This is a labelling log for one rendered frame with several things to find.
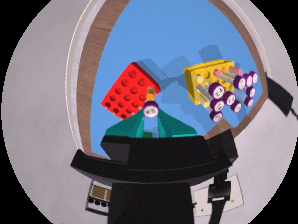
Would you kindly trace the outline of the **red rack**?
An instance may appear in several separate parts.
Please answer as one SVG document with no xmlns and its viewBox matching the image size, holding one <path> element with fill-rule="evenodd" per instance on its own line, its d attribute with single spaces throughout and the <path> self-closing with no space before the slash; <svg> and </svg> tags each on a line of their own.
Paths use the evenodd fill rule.
<svg viewBox="0 0 298 224">
<path fill-rule="evenodd" d="M 155 96 L 161 92 L 159 84 L 136 62 L 132 62 L 115 81 L 101 105 L 124 120 L 143 108 L 143 104 L 146 102 L 146 91 L 149 86 L 154 87 Z"/>
</svg>

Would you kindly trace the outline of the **green tube rack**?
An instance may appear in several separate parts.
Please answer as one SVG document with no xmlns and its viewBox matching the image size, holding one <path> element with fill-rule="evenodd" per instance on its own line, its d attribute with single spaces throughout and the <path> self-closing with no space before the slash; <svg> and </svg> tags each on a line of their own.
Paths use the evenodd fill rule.
<svg viewBox="0 0 298 224">
<path fill-rule="evenodd" d="M 145 132 L 144 131 L 143 137 L 152 137 L 152 132 Z"/>
</svg>

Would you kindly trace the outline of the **blue bench mat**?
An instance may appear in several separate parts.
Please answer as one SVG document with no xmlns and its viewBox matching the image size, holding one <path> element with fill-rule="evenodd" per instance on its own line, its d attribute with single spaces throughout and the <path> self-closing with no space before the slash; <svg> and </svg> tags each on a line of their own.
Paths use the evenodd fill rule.
<svg viewBox="0 0 298 224">
<path fill-rule="evenodd" d="M 233 24 L 208 0 L 131 0 L 109 35 L 98 66 L 91 106 L 92 152 L 109 158 L 100 143 L 107 128 L 122 119 L 100 103 L 132 62 L 159 84 L 159 108 L 204 136 L 220 120 L 213 122 L 203 105 L 189 98 L 183 68 L 219 59 L 258 75 L 251 84 L 256 90 L 252 106 L 235 96 L 241 109 L 235 113 L 224 105 L 221 110 L 222 118 L 235 128 L 263 91 L 252 55 Z"/>
</svg>

